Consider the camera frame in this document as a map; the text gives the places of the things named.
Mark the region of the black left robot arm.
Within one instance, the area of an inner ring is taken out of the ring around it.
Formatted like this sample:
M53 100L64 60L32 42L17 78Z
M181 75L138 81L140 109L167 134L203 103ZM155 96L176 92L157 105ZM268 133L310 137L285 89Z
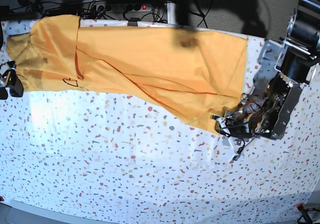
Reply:
M310 84L309 73L320 63L320 20L298 8L294 9L286 36L276 59L274 77L261 94L243 93L234 111L213 116L216 131L225 136L232 150L232 161L244 154L253 139L280 140L284 137L291 113L299 102L304 86Z

